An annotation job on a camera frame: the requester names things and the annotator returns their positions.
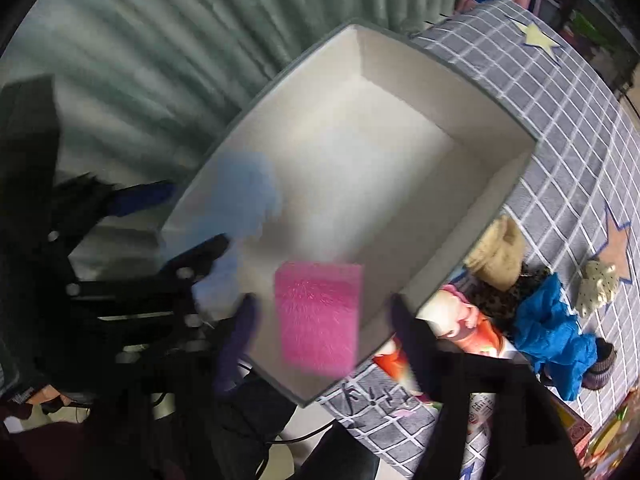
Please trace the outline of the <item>red yellow cardboard box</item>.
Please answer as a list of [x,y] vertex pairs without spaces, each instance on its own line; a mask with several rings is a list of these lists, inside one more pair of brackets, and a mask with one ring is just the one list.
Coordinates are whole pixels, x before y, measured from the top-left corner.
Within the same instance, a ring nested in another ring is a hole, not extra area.
[[576,456],[581,460],[586,454],[586,449],[591,437],[592,428],[564,401],[559,399],[555,394],[549,394],[550,401],[558,412],[562,425],[572,442]]

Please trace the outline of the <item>grey checked star tablecloth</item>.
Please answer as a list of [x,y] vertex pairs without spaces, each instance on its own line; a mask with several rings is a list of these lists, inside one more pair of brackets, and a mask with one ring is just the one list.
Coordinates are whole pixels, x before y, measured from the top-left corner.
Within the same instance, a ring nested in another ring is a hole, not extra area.
[[[535,23],[556,42],[555,61],[525,44],[515,22]],[[606,215],[630,228],[631,282],[623,282],[612,304],[579,322],[585,332],[612,342],[617,353],[605,386],[582,389],[568,404],[597,431],[639,376],[639,133],[594,68],[511,0],[482,3],[412,41],[470,75],[538,139],[503,211],[526,239],[525,261],[556,273],[567,302],[575,304],[586,261],[615,234]],[[438,415],[437,408],[392,386],[371,361],[319,403],[381,460],[377,479],[411,477]]]

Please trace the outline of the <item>light blue fluffy cloth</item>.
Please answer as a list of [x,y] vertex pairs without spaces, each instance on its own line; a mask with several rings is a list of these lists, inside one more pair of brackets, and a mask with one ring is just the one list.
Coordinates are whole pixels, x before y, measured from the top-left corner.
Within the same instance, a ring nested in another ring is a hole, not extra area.
[[258,153],[216,153],[183,191],[160,230],[169,260],[224,234],[230,245],[212,270],[192,286],[201,315],[216,320],[231,314],[240,296],[240,244],[262,234],[281,210],[282,197],[270,162]]

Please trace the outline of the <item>cream polka dot scrunchie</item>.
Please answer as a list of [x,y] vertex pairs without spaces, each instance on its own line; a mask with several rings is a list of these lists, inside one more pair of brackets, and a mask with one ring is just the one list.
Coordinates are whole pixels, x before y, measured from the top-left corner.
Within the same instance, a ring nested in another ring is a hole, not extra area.
[[582,318],[588,318],[594,311],[612,304],[619,288],[620,279],[613,263],[589,260],[580,280],[576,311]]

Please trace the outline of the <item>leopard print scrunchie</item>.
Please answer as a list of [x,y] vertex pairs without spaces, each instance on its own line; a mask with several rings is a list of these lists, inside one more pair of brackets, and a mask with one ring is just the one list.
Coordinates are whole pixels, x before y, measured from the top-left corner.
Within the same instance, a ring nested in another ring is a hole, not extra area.
[[485,282],[479,282],[471,289],[471,302],[491,319],[497,330],[511,337],[518,307],[536,292],[550,274],[548,266],[523,263],[520,276],[512,287],[502,292]]

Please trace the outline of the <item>green corrugated sofa cover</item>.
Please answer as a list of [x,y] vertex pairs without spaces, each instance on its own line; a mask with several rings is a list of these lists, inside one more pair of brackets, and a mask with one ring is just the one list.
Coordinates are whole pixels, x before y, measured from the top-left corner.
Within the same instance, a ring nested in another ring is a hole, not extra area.
[[456,0],[37,0],[1,57],[4,84],[50,75],[60,179],[189,181],[229,122],[332,29],[411,34]]

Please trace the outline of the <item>pink sponge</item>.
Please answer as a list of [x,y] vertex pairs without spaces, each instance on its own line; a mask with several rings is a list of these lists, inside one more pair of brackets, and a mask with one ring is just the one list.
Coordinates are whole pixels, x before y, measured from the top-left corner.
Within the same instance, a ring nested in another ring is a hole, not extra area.
[[282,358],[323,377],[342,378],[356,365],[363,267],[286,262],[273,280]]

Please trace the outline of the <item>dark knitted small item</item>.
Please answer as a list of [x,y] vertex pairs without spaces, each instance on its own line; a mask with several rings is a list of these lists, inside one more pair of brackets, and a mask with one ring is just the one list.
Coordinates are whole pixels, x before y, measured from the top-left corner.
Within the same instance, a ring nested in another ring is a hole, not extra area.
[[596,339],[597,361],[582,376],[582,386],[591,391],[598,391],[606,386],[613,374],[617,352],[614,346],[598,337]]

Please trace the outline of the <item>beige knitted soft item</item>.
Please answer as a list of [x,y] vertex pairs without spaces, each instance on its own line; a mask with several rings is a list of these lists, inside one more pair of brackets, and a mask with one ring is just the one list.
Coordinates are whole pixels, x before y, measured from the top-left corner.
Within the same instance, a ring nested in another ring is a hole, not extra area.
[[479,280],[506,292],[520,276],[525,248],[520,228],[503,214],[491,222],[463,264]]

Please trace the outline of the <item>floral tissue pack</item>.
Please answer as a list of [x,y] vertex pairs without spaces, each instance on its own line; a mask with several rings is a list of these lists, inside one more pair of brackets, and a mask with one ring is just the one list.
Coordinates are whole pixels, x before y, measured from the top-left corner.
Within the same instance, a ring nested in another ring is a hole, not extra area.
[[[516,355],[513,344],[454,285],[442,286],[420,307],[416,317],[430,324],[437,338],[448,340],[465,352],[500,359],[510,359]],[[379,348],[372,360],[408,393],[423,403],[431,401],[414,379],[396,336]]]

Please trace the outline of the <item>white open storage box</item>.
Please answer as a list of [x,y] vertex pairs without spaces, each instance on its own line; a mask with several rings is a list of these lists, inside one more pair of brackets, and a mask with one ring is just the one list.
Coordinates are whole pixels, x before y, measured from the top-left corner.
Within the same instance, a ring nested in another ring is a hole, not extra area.
[[240,244],[240,294],[262,304],[248,350],[256,370],[303,406],[333,385],[282,358],[279,266],[363,267],[357,360],[369,359],[392,333],[386,297],[402,292],[412,308],[429,300],[494,220],[535,148],[529,128],[478,82],[401,36],[352,22],[305,52],[206,159],[261,154],[282,197],[262,234]]

